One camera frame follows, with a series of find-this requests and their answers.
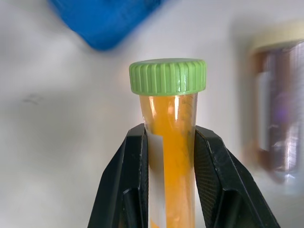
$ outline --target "white label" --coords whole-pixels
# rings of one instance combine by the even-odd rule
[[[159,228],[166,228],[163,140],[162,136],[148,131],[147,135],[149,156],[149,225],[153,222]]]
[[[270,74],[263,72],[257,77],[257,101],[258,101],[258,143],[262,150],[269,150],[269,93]]]

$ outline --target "blue container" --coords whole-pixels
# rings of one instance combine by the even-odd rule
[[[114,48],[165,0],[49,0],[92,48]]]

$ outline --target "green cap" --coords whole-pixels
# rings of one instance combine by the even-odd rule
[[[170,96],[206,88],[206,63],[199,59],[168,58],[130,65],[131,90],[138,95]]]

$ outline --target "clear plastic tube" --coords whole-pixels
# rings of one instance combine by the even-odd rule
[[[140,96],[148,134],[152,228],[194,228],[197,94]]]

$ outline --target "green screw cap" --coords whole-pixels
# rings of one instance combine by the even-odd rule
[[[138,95],[170,96],[206,88],[206,63],[199,59],[168,58],[130,65],[131,90]]]

